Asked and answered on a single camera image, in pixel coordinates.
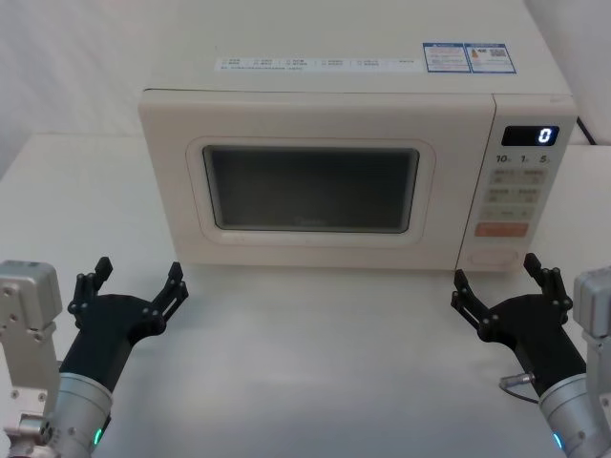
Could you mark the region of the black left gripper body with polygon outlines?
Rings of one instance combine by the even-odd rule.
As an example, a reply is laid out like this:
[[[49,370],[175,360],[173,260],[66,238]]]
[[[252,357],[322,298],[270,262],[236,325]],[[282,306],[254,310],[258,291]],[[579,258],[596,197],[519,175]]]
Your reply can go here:
[[[59,371],[80,375],[115,390],[134,346],[165,330],[161,312],[146,300],[126,295],[103,295],[73,301],[77,335]]]

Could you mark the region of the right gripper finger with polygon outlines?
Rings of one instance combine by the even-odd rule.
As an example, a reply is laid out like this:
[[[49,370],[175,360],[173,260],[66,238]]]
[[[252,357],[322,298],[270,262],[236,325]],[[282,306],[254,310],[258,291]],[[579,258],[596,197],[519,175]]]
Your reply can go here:
[[[543,267],[535,253],[527,253],[523,266],[529,276],[537,283],[542,295],[561,313],[567,314],[573,308],[561,271],[558,267]]]
[[[451,307],[475,329],[481,341],[492,341],[495,336],[493,313],[474,294],[462,269],[454,272],[453,285]]]

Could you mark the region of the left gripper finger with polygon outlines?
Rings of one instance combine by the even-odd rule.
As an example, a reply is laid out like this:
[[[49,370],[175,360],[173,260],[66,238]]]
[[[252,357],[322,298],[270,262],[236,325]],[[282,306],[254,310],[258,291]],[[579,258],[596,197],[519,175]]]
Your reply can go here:
[[[111,260],[108,257],[102,257],[98,260],[93,272],[78,274],[68,312],[75,315],[85,304],[89,304],[97,296],[101,286],[110,278],[112,271]]]
[[[189,292],[183,279],[181,264],[174,261],[169,269],[166,283],[149,305],[142,310],[146,332],[163,333],[168,321],[188,296]]]

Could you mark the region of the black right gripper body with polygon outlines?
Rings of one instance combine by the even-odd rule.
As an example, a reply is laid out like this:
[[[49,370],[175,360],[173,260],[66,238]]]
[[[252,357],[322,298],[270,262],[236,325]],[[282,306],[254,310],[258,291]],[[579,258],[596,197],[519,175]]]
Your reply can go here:
[[[571,308],[566,297],[513,297],[483,309],[478,336],[510,348],[523,371],[534,377],[532,386],[541,396],[553,385],[586,372],[585,360],[563,328]]]

